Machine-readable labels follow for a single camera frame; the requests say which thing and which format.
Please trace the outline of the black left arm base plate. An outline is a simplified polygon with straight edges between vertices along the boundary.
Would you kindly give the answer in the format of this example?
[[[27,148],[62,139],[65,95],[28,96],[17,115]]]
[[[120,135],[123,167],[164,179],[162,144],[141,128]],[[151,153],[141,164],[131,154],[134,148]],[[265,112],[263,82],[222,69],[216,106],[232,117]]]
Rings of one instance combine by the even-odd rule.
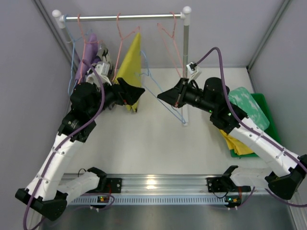
[[[120,194],[122,189],[121,178],[104,178],[96,188],[97,193]]]

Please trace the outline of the green tie-dye trousers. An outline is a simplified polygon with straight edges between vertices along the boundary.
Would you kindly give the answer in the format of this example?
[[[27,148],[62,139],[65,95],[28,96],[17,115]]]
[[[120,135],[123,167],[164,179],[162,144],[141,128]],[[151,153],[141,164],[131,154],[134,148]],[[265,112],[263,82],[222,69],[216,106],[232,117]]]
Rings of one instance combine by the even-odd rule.
[[[251,96],[251,93],[244,87],[238,87],[231,90],[228,94],[228,99],[231,103],[237,105],[245,111],[248,117],[264,131],[269,126],[269,121],[263,111],[260,109],[257,102]]]

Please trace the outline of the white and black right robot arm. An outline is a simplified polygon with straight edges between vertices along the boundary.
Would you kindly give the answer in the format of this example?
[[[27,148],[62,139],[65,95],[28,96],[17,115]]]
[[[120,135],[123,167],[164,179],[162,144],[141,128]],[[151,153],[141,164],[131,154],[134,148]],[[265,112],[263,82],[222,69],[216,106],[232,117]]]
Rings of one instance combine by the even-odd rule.
[[[176,108],[188,104],[210,113],[215,127],[248,146],[267,165],[264,169],[230,166],[223,173],[221,183],[229,190],[241,186],[261,187],[279,199],[290,200],[307,174],[306,155],[288,151],[262,131],[246,112],[226,100],[229,88],[220,78],[208,78],[203,89],[193,83],[181,78],[173,88],[157,97]]]

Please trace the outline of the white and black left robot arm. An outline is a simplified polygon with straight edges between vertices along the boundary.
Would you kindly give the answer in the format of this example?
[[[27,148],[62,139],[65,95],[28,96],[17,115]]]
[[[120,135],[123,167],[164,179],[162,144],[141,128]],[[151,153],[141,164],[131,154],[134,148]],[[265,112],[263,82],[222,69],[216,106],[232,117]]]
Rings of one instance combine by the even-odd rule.
[[[112,104],[133,105],[145,92],[129,85],[123,78],[117,84],[82,82],[70,96],[71,109],[63,118],[54,144],[41,169],[15,197],[50,221],[57,220],[74,199],[85,193],[101,193],[107,174],[95,167],[80,177],[61,185],[61,179],[74,154],[94,130],[95,119]]]

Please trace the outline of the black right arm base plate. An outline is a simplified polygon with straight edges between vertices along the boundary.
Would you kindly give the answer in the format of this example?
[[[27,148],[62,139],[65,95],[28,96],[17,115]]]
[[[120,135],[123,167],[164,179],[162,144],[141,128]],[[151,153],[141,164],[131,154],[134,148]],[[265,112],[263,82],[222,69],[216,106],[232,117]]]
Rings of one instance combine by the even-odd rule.
[[[209,177],[206,179],[209,193],[251,192],[250,186],[236,186],[227,177]]]

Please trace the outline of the pink hanger of yellow trousers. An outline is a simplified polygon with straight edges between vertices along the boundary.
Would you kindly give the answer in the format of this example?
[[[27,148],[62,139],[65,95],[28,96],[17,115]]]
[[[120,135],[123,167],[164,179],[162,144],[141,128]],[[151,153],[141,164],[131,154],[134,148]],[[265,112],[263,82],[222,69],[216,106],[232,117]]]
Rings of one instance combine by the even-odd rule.
[[[172,29],[170,31],[167,30],[161,23],[157,24],[157,28],[164,43],[167,55],[172,63],[172,67],[175,68],[178,76],[182,78],[184,77],[183,61],[176,42],[177,18],[173,12],[170,11],[169,13],[171,14],[171,19],[173,20]]]

